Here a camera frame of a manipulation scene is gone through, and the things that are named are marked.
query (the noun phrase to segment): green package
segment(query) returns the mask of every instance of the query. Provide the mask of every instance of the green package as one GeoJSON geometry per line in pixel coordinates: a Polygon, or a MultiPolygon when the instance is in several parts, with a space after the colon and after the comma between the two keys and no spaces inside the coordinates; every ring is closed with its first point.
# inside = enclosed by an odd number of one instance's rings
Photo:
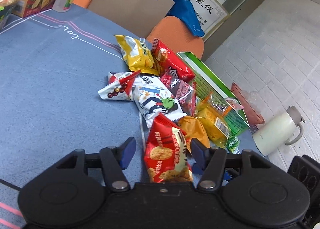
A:
{"type": "Polygon", "coordinates": [[[227,142],[227,149],[229,152],[235,154],[239,148],[239,144],[239,138],[231,133],[227,142]]]}

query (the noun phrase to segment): pink line on tablecloth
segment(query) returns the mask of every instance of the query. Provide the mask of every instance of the pink line on tablecloth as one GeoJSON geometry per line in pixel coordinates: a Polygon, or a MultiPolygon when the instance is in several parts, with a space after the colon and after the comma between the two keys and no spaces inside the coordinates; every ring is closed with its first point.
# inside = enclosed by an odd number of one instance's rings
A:
{"type": "Polygon", "coordinates": [[[9,211],[9,212],[17,215],[17,216],[23,217],[23,216],[22,216],[22,213],[21,213],[19,210],[14,209],[13,207],[10,207],[10,206],[8,206],[8,205],[6,205],[6,204],[4,204],[4,203],[1,203],[1,202],[0,202],[0,208],[3,208],[3,209],[5,209],[5,210],[7,210],[7,211],[9,211]]]}
{"type": "Polygon", "coordinates": [[[16,225],[14,225],[12,223],[9,223],[8,221],[3,220],[2,218],[0,218],[0,224],[3,224],[3,225],[5,225],[5,226],[7,226],[9,228],[12,228],[12,229],[20,229],[19,226],[16,226],[16,225]]]}
{"type": "Polygon", "coordinates": [[[38,16],[39,16],[39,17],[42,17],[42,18],[45,18],[45,19],[47,19],[47,20],[49,20],[49,21],[51,21],[51,22],[54,22],[54,23],[69,24],[75,31],[77,31],[77,32],[80,33],[81,35],[86,36],[86,37],[88,37],[88,38],[91,38],[91,39],[93,39],[93,40],[95,40],[95,41],[97,41],[97,42],[99,42],[99,43],[101,43],[101,44],[104,44],[105,46],[108,46],[108,47],[110,47],[110,48],[113,48],[113,49],[115,49],[115,50],[117,50],[117,51],[120,51],[120,48],[119,48],[118,46],[116,46],[115,44],[112,44],[112,43],[110,43],[110,42],[108,42],[108,41],[105,41],[105,40],[103,40],[103,39],[101,39],[101,38],[99,38],[99,37],[97,37],[97,36],[95,36],[95,35],[93,35],[93,34],[91,34],[91,33],[88,33],[88,32],[86,32],[86,31],[83,31],[82,29],[80,29],[78,26],[76,26],[76,25],[75,25],[73,22],[71,22],[71,21],[60,21],[60,20],[58,20],[58,19],[55,19],[55,18],[53,18],[53,17],[49,17],[49,16],[44,15],[44,14],[39,14],[38,16]]]}

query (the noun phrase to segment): thermos handle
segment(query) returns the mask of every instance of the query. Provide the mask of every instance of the thermos handle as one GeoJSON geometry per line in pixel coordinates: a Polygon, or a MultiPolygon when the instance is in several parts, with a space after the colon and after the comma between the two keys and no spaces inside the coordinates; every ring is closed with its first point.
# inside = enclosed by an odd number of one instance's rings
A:
{"type": "Polygon", "coordinates": [[[287,141],[286,144],[285,144],[286,146],[290,146],[290,145],[296,143],[303,136],[303,127],[302,127],[301,123],[298,123],[297,126],[300,128],[300,134],[295,139],[293,139],[292,141],[287,141]]]}

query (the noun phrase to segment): red snack bag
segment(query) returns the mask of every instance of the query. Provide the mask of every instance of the red snack bag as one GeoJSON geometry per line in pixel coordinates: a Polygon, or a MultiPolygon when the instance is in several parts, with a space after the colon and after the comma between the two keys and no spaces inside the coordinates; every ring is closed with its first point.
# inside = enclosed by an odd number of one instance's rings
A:
{"type": "Polygon", "coordinates": [[[185,81],[175,78],[166,73],[160,78],[160,81],[170,90],[180,103],[184,113],[192,116],[196,108],[196,90],[185,81]]]}
{"type": "Polygon", "coordinates": [[[151,182],[192,181],[185,134],[162,113],[155,117],[144,156],[151,182]]]}
{"type": "Polygon", "coordinates": [[[190,82],[195,77],[193,71],[159,39],[154,39],[151,53],[160,76],[167,70],[170,75],[185,82],[190,82]]]}
{"type": "Polygon", "coordinates": [[[109,75],[109,84],[98,91],[103,100],[133,101],[132,86],[141,71],[109,75]]]}

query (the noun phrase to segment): metal screw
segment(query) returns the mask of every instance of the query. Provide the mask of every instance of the metal screw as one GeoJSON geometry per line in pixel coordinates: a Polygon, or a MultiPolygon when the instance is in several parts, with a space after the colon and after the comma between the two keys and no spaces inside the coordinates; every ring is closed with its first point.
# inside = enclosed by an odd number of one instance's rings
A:
{"type": "Polygon", "coordinates": [[[200,182],[200,186],[203,189],[212,189],[216,186],[216,183],[211,180],[204,180],[200,182]]]}
{"type": "Polygon", "coordinates": [[[112,187],[115,189],[125,189],[128,186],[128,183],[123,180],[114,181],[112,187]]]}

